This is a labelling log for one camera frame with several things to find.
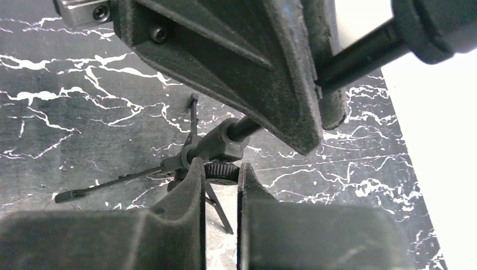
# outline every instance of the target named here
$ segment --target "white wall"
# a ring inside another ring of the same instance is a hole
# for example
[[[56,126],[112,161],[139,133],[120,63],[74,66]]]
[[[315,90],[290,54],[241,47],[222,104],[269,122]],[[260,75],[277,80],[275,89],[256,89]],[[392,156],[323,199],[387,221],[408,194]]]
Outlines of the white wall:
[[[336,0],[336,12],[344,47],[392,17],[390,0]],[[450,269],[477,268],[476,63],[477,51],[434,66],[410,53],[382,68]]]

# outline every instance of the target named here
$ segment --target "black cylinder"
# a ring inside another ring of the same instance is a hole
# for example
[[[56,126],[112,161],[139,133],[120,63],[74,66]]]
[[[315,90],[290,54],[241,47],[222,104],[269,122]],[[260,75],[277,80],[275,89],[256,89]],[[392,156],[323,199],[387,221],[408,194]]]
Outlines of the black cylinder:
[[[317,84],[334,91],[409,52],[391,19],[317,68]]]
[[[235,132],[243,131],[243,133],[239,132],[239,137],[235,138],[241,138],[245,133],[249,135],[245,136],[240,142],[231,140],[227,133],[230,127],[238,122],[239,120],[236,118],[227,118],[203,136],[197,143],[197,146],[190,145],[190,147],[193,147],[190,150],[187,149],[189,146],[183,148],[181,155],[184,155],[184,161],[187,159],[186,162],[190,163],[195,157],[200,157],[204,162],[212,160],[234,162],[241,160],[244,156],[244,148],[250,141],[248,136],[253,134],[254,131],[249,128],[250,125],[242,122],[242,124],[238,125],[238,128],[233,129]]]
[[[261,131],[262,129],[261,125],[245,116],[228,128],[227,135],[234,142],[241,142],[246,137]]]

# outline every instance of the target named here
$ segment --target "tripod leg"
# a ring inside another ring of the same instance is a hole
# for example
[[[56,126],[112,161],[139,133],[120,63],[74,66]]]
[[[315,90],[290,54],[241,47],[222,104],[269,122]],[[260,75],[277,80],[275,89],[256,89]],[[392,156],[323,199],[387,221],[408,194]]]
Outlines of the tripod leg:
[[[222,221],[225,231],[232,235],[233,234],[233,229],[232,226],[230,226],[230,223],[228,222],[227,216],[225,215],[225,212],[222,209],[222,206],[219,202],[219,199],[217,198],[217,195],[215,194],[214,190],[212,189],[212,186],[210,183],[205,184],[205,192],[209,196],[209,198],[206,198],[206,201],[210,203],[214,208],[215,211],[217,211],[217,214],[220,217],[220,220]]]
[[[189,98],[188,107],[191,109],[191,134],[197,135],[197,94],[192,94]]]

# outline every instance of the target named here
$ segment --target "screw hole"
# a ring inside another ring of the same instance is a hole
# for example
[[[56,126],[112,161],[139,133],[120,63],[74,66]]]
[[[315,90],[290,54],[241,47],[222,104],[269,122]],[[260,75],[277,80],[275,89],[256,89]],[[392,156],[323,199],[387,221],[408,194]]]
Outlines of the screw hole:
[[[109,9],[106,6],[98,6],[93,10],[93,18],[97,21],[105,21],[109,17]]]
[[[167,39],[169,32],[165,27],[153,28],[151,31],[151,38],[157,43],[163,43]]]

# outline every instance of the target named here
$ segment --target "black marble surface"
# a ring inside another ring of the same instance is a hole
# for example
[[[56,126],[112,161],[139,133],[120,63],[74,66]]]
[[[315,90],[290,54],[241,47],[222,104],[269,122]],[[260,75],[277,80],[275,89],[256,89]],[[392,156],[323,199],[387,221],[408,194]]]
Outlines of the black marble surface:
[[[174,155],[187,136],[185,105],[193,90],[142,63],[112,25],[67,30],[50,2],[0,7],[0,217],[147,207],[166,194],[169,178],[137,179],[66,204],[52,198]],[[408,237],[418,269],[447,269],[381,73],[350,85],[347,94],[349,118],[309,156],[263,131],[244,161],[281,201],[386,210]],[[199,133],[243,116],[199,95]],[[219,234],[208,247],[208,265],[231,269],[235,236]]]

